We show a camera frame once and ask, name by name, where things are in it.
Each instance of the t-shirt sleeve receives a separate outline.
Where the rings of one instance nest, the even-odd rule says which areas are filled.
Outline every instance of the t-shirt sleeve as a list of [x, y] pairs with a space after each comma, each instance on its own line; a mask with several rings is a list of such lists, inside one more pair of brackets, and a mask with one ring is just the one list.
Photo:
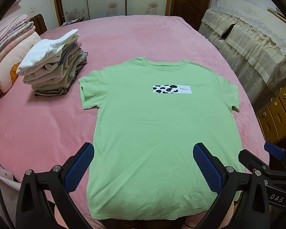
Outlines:
[[239, 111], [239, 93], [238, 86], [230, 83], [227, 79], [217, 75], [219, 82], [219, 94], [227, 106], [232, 109], [234, 107]]
[[102, 106], [110, 91], [114, 73], [114, 66], [109, 66], [101, 71], [94, 70], [79, 79], [80, 98], [84, 109]]

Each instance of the brown door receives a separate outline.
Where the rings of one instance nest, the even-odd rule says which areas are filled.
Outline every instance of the brown door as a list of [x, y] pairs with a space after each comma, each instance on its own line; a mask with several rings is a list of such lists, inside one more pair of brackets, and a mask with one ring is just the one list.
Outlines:
[[175, 0], [173, 16], [183, 18], [198, 31], [210, 0]]

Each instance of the green t-shirt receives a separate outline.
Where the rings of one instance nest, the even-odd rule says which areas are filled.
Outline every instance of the green t-shirt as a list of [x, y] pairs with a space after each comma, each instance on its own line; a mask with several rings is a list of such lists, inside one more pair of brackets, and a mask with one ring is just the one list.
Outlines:
[[142, 57], [79, 83], [83, 108], [99, 108], [87, 185], [93, 218], [176, 219], [207, 210], [217, 194], [193, 159], [199, 142], [243, 171], [231, 111], [238, 88], [213, 71]]

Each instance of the pink bed sheet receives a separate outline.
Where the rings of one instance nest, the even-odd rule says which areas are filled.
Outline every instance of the pink bed sheet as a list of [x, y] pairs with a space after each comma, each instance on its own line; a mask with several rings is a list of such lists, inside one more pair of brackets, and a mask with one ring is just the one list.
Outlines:
[[[149, 15], [101, 18], [49, 30], [41, 37], [57, 39], [74, 28], [79, 29], [82, 49], [89, 53], [88, 64], [78, 78], [95, 69], [142, 56], [155, 62], [187, 59], [227, 78], [239, 87], [240, 112], [233, 114], [243, 148], [269, 162], [254, 111], [234, 72], [217, 49], [182, 18]], [[66, 95], [35, 98], [31, 86], [23, 84], [22, 79], [19, 76], [0, 99], [0, 165], [19, 181], [27, 169], [49, 171], [74, 155], [84, 142], [93, 142], [97, 119], [97, 109], [83, 110], [77, 81]], [[81, 213], [89, 218], [87, 182], [88, 171], [70, 195]], [[201, 216], [192, 216], [188, 223], [194, 225]]]

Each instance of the blue gripper pad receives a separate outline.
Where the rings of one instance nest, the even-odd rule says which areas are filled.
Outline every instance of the blue gripper pad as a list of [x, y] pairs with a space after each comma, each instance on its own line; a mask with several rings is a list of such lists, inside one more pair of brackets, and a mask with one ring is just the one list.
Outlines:
[[65, 165], [72, 163], [68, 166], [69, 171], [64, 175], [64, 188], [67, 193], [76, 190], [79, 182], [81, 181], [84, 173], [88, 169], [94, 157], [94, 147], [90, 143], [85, 143], [75, 156], [70, 157]]
[[201, 173], [203, 174], [203, 177], [210, 187], [210, 190], [219, 194], [223, 188], [222, 177], [207, 154], [203, 151], [199, 144], [194, 146], [193, 157]]
[[274, 156], [278, 160], [284, 160], [285, 158], [284, 150], [282, 150], [280, 147], [277, 147], [274, 144], [271, 144], [270, 142], [266, 142], [264, 144], [264, 149], [266, 152], [270, 153], [272, 156]]

